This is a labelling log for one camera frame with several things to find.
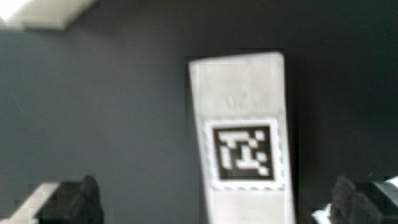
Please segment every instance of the white block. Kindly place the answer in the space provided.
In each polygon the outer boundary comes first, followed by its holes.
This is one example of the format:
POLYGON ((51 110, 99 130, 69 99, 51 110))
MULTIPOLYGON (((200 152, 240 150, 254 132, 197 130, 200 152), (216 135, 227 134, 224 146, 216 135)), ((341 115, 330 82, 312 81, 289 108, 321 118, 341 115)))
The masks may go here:
POLYGON ((190 78, 209 223, 293 224, 282 55, 197 60, 190 78))
POLYGON ((12 16, 3 12, 1 28, 62 30, 96 0, 23 0, 12 16))

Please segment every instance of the black square pattern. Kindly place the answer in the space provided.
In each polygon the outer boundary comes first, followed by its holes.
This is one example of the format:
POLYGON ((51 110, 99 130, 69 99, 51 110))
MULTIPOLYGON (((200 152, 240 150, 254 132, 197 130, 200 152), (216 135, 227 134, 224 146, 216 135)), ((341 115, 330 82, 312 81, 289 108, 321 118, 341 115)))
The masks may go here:
POLYGON ((270 126, 213 128, 220 180, 273 180, 270 126))

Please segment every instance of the black surface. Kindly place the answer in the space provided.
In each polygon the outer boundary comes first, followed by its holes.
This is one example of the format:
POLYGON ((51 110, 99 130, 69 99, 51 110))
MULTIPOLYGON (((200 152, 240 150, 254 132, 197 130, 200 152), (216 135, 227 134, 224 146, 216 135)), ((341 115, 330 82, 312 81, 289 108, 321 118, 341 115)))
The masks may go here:
POLYGON ((206 223, 186 62, 277 48, 309 224, 336 177, 396 175, 396 12, 373 0, 101 0, 65 32, 1 31, 0 216, 28 185, 92 173, 108 224, 206 223))
POLYGON ((99 186, 92 176, 62 182, 35 214, 39 224, 103 224, 99 186))

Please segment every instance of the white object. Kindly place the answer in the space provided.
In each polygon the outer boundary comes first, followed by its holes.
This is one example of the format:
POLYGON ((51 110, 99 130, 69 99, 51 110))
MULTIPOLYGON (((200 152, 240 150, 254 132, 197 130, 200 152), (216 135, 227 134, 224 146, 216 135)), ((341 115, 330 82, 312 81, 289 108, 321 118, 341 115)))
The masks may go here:
POLYGON ((94 1, 0 0, 0 27, 62 30, 94 1))
POLYGON ((312 217, 318 224, 330 224, 330 204, 327 205, 323 210, 314 211, 312 217))
POLYGON ((0 224, 39 224, 33 216, 53 195, 53 192, 58 189, 58 185, 58 183, 44 183, 39 185, 17 211, 12 214, 12 217, 1 220, 0 224))
POLYGON ((293 224, 279 53, 190 63, 211 224, 293 224))

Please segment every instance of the white rectangular bar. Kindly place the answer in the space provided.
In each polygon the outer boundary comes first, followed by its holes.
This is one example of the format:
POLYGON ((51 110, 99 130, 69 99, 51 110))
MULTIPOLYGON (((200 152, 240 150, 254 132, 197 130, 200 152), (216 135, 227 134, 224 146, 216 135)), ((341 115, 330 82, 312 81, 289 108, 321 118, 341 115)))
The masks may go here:
POLYGON ((282 55, 197 60, 190 78, 209 223, 293 224, 282 55))

